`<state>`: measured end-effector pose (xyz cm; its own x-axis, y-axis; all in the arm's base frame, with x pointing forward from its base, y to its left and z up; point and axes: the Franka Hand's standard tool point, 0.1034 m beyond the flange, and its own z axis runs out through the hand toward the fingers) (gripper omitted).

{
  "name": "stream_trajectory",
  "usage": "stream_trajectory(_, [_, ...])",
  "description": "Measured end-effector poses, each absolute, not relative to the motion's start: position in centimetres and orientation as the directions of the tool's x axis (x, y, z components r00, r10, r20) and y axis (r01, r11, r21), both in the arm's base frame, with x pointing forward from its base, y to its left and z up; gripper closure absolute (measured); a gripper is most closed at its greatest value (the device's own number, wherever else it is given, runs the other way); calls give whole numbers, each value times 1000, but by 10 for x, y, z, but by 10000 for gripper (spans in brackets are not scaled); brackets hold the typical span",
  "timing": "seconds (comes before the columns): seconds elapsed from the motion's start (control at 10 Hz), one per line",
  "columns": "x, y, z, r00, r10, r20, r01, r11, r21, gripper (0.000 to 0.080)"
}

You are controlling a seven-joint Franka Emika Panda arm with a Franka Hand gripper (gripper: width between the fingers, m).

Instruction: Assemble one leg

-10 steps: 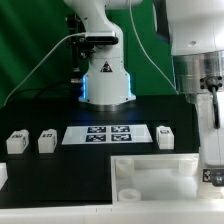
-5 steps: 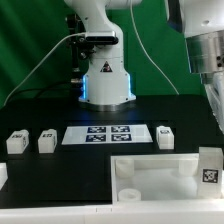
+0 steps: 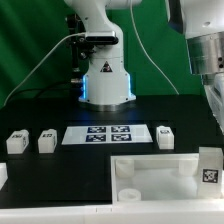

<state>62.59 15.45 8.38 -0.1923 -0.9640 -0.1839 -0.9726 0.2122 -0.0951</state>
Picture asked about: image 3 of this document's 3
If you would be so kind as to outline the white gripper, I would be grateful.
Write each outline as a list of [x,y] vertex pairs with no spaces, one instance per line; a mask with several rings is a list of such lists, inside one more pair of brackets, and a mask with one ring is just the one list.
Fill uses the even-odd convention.
[[224,134],[224,73],[204,75],[202,83],[212,114]]

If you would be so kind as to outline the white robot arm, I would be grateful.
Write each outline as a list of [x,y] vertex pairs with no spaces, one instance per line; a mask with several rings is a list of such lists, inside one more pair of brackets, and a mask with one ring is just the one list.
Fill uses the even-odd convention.
[[[123,32],[106,12],[142,0],[64,0],[81,19],[89,68],[79,101],[113,111],[136,99],[124,68]],[[168,24],[186,39],[191,73],[200,75],[213,116],[224,131],[224,0],[165,0]]]

